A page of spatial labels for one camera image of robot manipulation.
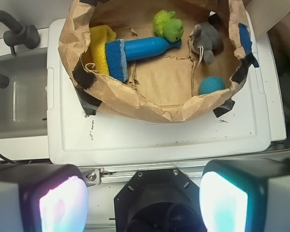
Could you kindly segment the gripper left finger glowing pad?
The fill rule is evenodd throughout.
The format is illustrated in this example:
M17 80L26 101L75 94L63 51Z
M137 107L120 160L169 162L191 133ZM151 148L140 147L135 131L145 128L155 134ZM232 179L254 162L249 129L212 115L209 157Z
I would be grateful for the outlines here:
M0 232L82 232L88 190L71 164L0 164Z

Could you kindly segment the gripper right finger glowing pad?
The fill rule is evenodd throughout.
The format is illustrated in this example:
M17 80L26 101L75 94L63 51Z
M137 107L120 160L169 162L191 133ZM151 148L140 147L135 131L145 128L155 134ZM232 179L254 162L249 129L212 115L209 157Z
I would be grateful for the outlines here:
M290 232L290 158L211 160L199 202L210 232Z

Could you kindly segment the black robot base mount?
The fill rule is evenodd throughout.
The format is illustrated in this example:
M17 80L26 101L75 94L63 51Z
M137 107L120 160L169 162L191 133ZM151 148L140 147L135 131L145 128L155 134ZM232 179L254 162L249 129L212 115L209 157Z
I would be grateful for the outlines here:
M205 232L200 188L178 169L137 171L114 197L118 232Z

